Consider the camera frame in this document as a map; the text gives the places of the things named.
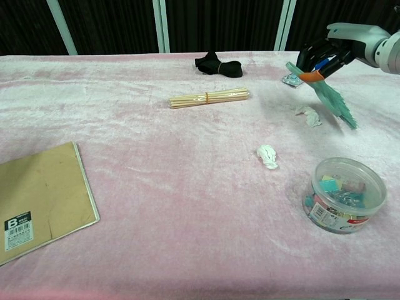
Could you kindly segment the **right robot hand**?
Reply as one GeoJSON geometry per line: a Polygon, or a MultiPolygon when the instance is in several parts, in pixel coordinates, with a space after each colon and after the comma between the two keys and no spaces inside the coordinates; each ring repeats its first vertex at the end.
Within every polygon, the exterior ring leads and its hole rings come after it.
{"type": "Polygon", "coordinates": [[[305,83],[323,81],[355,59],[385,73],[399,74],[399,33],[379,26],[337,22],[325,37],[304,45],[297,57],[305,83]]]}

